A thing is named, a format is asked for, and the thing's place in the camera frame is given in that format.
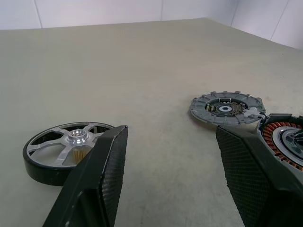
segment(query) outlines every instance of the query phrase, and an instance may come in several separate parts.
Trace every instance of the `gray floor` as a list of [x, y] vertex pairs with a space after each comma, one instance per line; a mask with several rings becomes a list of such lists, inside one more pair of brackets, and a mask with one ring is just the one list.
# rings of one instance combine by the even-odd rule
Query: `gray floor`
[[40, 227], [59, 187], [25, 172], [35, 134], [77, 121], [127, 124], [116, 227], [242, 227], [215, 128], [192, 120], [210, 91], [303, 113], [303, 54], [207, 19], [0, 31], [0, 226]]

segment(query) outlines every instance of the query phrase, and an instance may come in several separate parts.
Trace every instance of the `wheel spoke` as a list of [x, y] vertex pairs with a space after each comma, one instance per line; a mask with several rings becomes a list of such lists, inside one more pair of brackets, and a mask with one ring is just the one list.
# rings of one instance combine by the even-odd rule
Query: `wheel spoke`
[[54, 132], [63, 133], [63, 135], [68, 135], [69, 131], [66, 129], [60, 129], [59, 127], [51, 129]]
[[58, 144], [62, 144], [61, 138], [56, 139], [56, 140], [46, 141], [44, 143], [40, 143], [40, 144], [37, 144], [37, 145], [28, 145], [27, 146], [27, 151], [30, 152], [30, 151], [33, 151], [33, 150], [38, 150], [38, 149], [41, 149], [41, 148], [46, 148], [46, 147], [54, 146], [54, 145], [58, 145]]
[[96, 126], [96, 125], [97, 125], [96, 123], [89, 123], [87, 126], [85, 126], [85, 127], [83, 128], [83, 130], [89, 131], [89, 130], [91, 130], [94, 126]]
[[66, 146], [59, 154], [57, 159], [54, 161], [54, 166], [62, 166], [63, 162], [66, 160], [67, 155], [73, 149], [71, 146]]

